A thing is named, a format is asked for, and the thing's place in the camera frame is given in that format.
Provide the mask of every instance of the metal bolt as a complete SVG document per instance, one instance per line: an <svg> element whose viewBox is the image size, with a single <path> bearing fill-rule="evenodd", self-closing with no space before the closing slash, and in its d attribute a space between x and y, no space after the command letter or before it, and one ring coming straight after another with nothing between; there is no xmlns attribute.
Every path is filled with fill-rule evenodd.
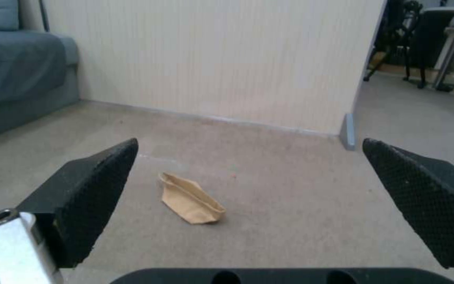
<svg viewBox="0 0 454 284"><path fill-rule="evenodd" d="M9 221L17 219L19 212L15 208L7 208L0 210L0 225L3 225Z"/></svg>

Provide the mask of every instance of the carpet floor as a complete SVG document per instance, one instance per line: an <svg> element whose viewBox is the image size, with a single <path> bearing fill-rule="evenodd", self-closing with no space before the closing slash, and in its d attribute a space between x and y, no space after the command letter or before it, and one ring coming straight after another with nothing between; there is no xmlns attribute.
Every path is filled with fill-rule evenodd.
<svg viewBox="0 0 454 284"><path fill-rule="evenodd" d="M454 163L454 97L376 75L355 110L364 137ZM150 267L415 267L454 279L391 201L361 150L333 136L80 102L0 135L0 208L68 160L136 137L115 212L70 283ZM161 201L157 173L196 180L227 209L185 223Z"/></svg>

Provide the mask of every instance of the black chair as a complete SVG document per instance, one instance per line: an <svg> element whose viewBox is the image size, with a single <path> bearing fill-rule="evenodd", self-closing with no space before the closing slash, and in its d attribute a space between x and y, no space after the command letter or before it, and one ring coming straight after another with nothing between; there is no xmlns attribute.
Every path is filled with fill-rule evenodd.
<svg viewBox="0 0 454 284"><path fill-rule="evenodd" d="M393 54L398 46L402 46L404 50L404 59L406 65L406 78L409 79L409 55L407 48L413 38L414 30L420 22L420 11L423 6L417 1L404 2L403 0L392 0L387 4L387 21L388 23L380 26L380 31L376 36L374 50L371 56L378 51L386 50L385 56L376 64L376 66L364 77L364 81L368 82L371 76L386 62ZM405 19L411 18L409 27L404 25Z"/></svg>

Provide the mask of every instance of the white wall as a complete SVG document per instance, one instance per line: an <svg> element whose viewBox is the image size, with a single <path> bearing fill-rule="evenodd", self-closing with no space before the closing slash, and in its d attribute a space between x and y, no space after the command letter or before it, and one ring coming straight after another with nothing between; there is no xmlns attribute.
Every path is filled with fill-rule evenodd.
<svg viewBox="0 0 454 284"><path fill-rule="evenodd" d="M337 134L383 0L46 0L85 99Z"/></svg>

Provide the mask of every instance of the crumpled paper bag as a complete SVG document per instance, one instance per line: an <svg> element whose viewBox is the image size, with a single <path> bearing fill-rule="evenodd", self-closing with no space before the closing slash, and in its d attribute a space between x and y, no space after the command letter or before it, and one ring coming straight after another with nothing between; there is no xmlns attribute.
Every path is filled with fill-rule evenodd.
<svg viewBox="0 0 454 284"><path fill-rule="evenodd" d="M188 223L216 222L225 214L225 208L197 182L165 172L159 173L159 181L164 189L162 202Z"/></svg>

